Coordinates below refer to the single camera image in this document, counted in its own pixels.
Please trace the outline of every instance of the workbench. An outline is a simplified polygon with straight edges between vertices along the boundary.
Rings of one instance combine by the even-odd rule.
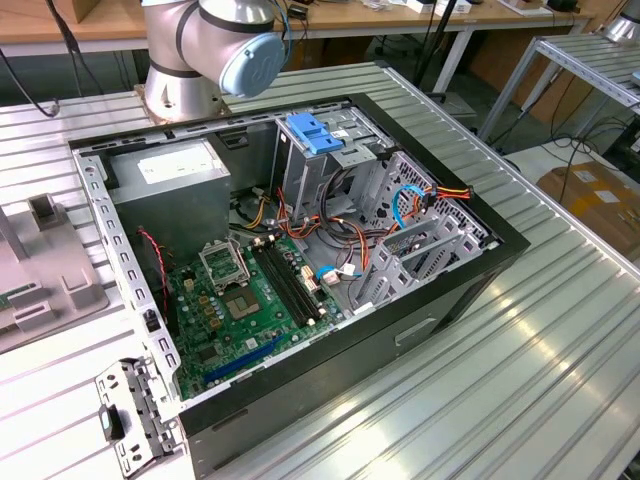
[[[425,33],[430,14],[418,14],[404,6],[376,12],[360,0],[348,4],[320,3],[310,5],[308,38],[358,37]],[[442,72],[434,87],[444,92],[456,71],[473,32],[512,28],[571,26],[570,33],[579,33],[593,15],[589,12],[524,17],[498,3],[485,0],[472,7],[469,14],[453,15],[446,31],[457,32]],[[434,16],[431,31],[440,20]],[[70,25],[83,52],[146,49],[146,28],[140,3],[131,0],[102,0],[78,25]],[[275,29],[282,30],[276,22]],[[304,34],[300,21],[292,20],[294,38]],[[0,48],[7,56],[48,55],[67,53],[53,20],[0,12]]]
[[[281,74],[234,112],[367,93],[531,242],[463,319],[216,472],[215,479],[617,478],[640,449],[640,271],[390,68]],[[65,141],[150,125],[132,93],[0,109],[0,204],[49,192],[111,300],[0,356],[0,471],[117,479],[93,378],[142,354]],[[188,456],[142,477],[192,479]]]

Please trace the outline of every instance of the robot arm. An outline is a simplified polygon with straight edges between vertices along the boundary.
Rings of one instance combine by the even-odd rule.
[[[640,38],[640,0],[630,0],[605,28],[604,36],[615,43],[635,44]]]
[[[151,60],[145,98],[161,118],[214,115],[220,89],[258,95],[283,65],[268,0],[143,0],[142,6]]]

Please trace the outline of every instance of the table leg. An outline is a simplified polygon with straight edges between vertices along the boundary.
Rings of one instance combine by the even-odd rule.
[[[593,121],[596,119],[598,114],[604,109],[604,107],[607,106],[607,103],[609,103],[609,97],[607,95],[602,95],[602,100],[600,100],[600,103],[595,108],[593,108],[588,115],[584,117],[573,136],[579,137],[582,132],[590,128],[593,125]]]
[[[440,72],[440,76],[438,77],[438,81],[436,82],[436,86],[433,87],[434,92],[445,92],[447,90],[449,82],[451,82],[453,74],[456,73],[456,69],[458,68],[460,59],[462,58],[462,55],[464,54],[464,51],[469,44],[469,40],[471,40],[472,34],[473,29],[467,28],[465,30],[461,30],[456,35],[456,40],[453,42],[451,51],[447,56],[447,61],[442,67],[442,71]]]
[[[493,105],[493,108],[489,112],[484,125],[482,125],[482,128],[480,129],[480,132],[478,132],[478,137],[481,140],[487,140],[487,138],[493,131],[493,127],[495,127],[496,123],[500,119],[502,112],[504,112],[504,109],[507,108],[511,97],[513,97],[513,94],[516,91],[516,88],[518,88],[518,85],[520,85],[523,77],[527,74],[533,59],[538,53],[536,50],[537,46],[538,40],[534,38],[527,47],[527,50],[524,52],[524,55],[522,55],[522,58],[518,62],[518,65],[516,65],[515,70],[511,74],[511,77],[502,90],[502,93],[496,100],[496,103]]]
[[[536,86],[533,87],[533,90],[531,90],[531,93],[527,97],[527,100],[522,104],[523,112],[526,112],[531,107],[533,102],[535,102],[538,99],[538,97],[542,95],[542,92],[544,91],[546,86],[549,84],[553,76],[558,72],[558,70],[560,70],[560,67],[558,66],[558,64],[554,62],[549,63],[549,66],[546,68],[544,73],[540,76],[538,83],[536,83]]]

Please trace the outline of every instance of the metal bracket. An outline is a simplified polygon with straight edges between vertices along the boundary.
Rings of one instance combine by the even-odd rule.
[[[121,360],[95,379],[105,439],[113,443],[120,470],[132,478],[183,444],[177,420],[162,422],[158,402],[168,394],[152,375],[150,358]]]

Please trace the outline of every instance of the light blue cap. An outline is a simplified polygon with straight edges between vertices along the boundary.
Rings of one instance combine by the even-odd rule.
[[[247,41],[220,74],[220,88],[237,97],[255,97],[276,78],[284,62],[278,34],[263,33]]]

